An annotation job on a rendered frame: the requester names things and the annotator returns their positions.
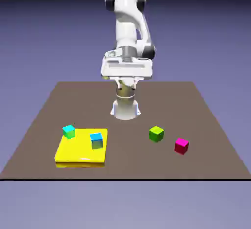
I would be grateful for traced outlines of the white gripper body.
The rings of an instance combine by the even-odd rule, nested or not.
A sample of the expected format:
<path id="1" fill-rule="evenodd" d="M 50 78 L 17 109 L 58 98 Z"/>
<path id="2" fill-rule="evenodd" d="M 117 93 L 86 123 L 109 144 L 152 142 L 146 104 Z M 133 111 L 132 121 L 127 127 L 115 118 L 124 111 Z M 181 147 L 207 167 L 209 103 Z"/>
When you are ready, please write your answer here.
<path id="1" fill-rule="evenodd" d="M 101 75 L 106 78 L 143 78 L 153 75 L 153 62 L 150 59 L 132 58 L 132 62 L 123 62 L 122 57 L 104 57 Z"/>

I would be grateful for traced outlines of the small green cube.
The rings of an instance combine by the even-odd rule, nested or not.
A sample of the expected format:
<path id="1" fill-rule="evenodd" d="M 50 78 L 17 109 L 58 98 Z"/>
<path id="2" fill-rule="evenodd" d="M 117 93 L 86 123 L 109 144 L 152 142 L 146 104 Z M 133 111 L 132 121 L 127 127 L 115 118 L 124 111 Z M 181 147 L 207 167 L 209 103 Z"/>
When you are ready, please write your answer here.
<path id="1" fill-rule="evenodd" d="M 159 142 L 164 137 L 164 129 L 154 126 L 149 129 L 149 139 L 154 142 Z"/>

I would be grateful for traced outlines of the small blue cube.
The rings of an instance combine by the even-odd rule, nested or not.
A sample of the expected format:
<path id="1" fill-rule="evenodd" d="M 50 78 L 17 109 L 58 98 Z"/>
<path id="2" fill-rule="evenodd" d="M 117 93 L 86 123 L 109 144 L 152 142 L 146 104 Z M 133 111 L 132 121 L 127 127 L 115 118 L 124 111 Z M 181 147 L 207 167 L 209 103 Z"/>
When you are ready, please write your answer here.
<path id="1" fill-rule="evenodd" d="M 93 150 L 103 148 L 103 137 L 101 133 L 90 134 L 90 139 Z"/>

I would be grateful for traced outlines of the small cyan cube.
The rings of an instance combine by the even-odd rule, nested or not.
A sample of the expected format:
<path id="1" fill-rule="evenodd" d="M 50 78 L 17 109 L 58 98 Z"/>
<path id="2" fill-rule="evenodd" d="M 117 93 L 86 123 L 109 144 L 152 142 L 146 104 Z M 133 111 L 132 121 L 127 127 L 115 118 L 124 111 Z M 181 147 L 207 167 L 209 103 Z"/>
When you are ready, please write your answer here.
<path id="1" fill-rule="evenodd" d="M 67 125 L 63 127 L 62 131 L 63 131 L 63 136 L 66 139 L 72 139 L 75 137 L 75 128 L 73 127 L 73 125 Z"/>

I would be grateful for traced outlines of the small magenta cube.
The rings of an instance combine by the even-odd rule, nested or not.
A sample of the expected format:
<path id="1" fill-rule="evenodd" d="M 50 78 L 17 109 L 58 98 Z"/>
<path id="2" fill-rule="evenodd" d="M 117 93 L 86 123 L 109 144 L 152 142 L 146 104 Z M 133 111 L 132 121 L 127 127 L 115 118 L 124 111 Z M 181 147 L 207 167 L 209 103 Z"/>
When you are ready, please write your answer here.
<path id="1" fill-rule="evenodd" d="M 174 151 L 184 155 L 189 147 L 189 141 L 183 138 L 178 138 L 175 141 Z"/>

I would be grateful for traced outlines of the large yellow box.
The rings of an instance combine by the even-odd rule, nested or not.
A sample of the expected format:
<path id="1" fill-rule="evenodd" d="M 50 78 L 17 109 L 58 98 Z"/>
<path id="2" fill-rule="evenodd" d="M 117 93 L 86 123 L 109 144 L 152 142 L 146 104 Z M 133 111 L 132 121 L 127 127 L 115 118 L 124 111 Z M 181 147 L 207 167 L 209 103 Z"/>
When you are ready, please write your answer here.
<path id="1" fill-rule="evenodd" d="M 103 148 L 93 150 L 90 134 L 101 133 Z M 58 168 L 104 167 L 108 130 L 75 129 L 75 137 L 66 139 L 62 136 L 55 153 L 55 165 Z"/>

